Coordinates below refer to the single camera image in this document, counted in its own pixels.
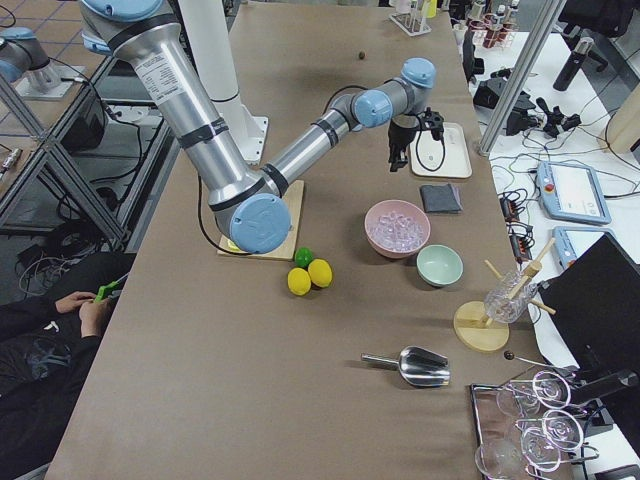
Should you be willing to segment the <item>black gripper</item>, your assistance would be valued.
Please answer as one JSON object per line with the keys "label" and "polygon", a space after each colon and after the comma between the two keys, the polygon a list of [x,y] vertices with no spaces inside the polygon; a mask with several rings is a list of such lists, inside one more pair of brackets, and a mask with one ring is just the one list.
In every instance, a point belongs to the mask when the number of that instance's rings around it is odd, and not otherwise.
{"label": "black gripper", "polygon": [[418,133],[429,131],[434,141],[444,145],[444,118],[442,115],[427,107],[419,114],[409,114],[409,125],[400,124],[400,116],[394,117],[388,127],[389,171],[395,173],[398,163],[406,166],[408,163],[408,148]]}

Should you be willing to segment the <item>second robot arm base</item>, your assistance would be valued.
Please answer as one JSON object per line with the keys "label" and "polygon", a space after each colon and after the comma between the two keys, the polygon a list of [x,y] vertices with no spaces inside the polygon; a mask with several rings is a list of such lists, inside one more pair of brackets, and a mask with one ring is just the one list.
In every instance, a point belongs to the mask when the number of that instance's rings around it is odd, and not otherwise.
{"label": "second robot arm base", "polygon": [[84,82],[83,70],[54,62],[26,27],[1,32],[1,77],[25,99],[60,100],[74,83]]}

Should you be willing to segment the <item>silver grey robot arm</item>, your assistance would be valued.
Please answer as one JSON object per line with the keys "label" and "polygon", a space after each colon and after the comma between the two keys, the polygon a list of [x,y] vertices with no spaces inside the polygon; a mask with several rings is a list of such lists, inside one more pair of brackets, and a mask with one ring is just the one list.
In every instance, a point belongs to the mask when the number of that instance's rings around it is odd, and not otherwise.
{"label": "silver grey robot arm", "polygon": [[404,62],[399,76],[339,97],[273,163],[251,169],[179,42],[180,23],[166,1],[83,1],[85,27],[98,44],[129,63],[209,190],[218,229],[247,254],[277,249],[291,215],[289,184],[356,126],[388,125],[426,111],[436,68]]}

